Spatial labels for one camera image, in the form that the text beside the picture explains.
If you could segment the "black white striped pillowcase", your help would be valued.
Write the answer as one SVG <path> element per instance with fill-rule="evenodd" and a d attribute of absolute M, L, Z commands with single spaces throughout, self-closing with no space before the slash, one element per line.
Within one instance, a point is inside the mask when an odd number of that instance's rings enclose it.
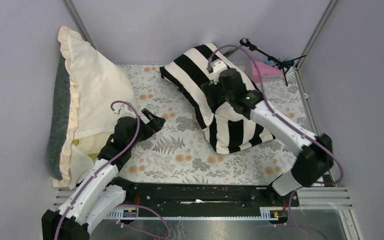
<path fill-rule="evenodd" d="M 246 150 L 276 137 L 263 126 L 234 111 L 227 102 L 211 107 L 201 85 L 212 80 L 207 71 L 214 43 L 195 46 L 160 67 L 161 77 L 174 85 L 194 108 L 195 119 L 205 139 L 218 154 Z"/>

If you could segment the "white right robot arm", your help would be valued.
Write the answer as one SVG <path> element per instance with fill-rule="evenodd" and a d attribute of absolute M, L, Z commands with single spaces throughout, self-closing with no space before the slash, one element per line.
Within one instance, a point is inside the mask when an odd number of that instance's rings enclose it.
<path fill-rule="evenodd" d="M 237 69 L 209 67 L 208 72 L 210 81 L 202 86 L 206 95 L 217 103 L 229 103 L 235 112 L 264 127 L 296 157 L 292 168 L 270 184 L 266 198 L 271 205 L 281 205 L 287 194 L 310 187 L 333 167 L 332 144 L 323 143 L 329 139 L 326 135 L 318 136 L 287 118 L 270 103 L 263 89 L 247 89 Z"/>

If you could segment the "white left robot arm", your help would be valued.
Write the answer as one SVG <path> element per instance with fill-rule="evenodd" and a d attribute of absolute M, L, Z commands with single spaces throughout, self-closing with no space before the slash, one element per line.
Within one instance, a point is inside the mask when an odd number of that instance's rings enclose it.
<path fill-rule="evenodd" d="M 119 118 L 85 180 L 56 211 L 43 214 L 43 239 L 88 240 L 112 209 L 134 202 L 134 190 L 110 182 L 131 158 L 135 144 L 159 132 L 166 122 L 146 108 L 141 112 L 148 122 L 143 122 L 135 112 Z"/>

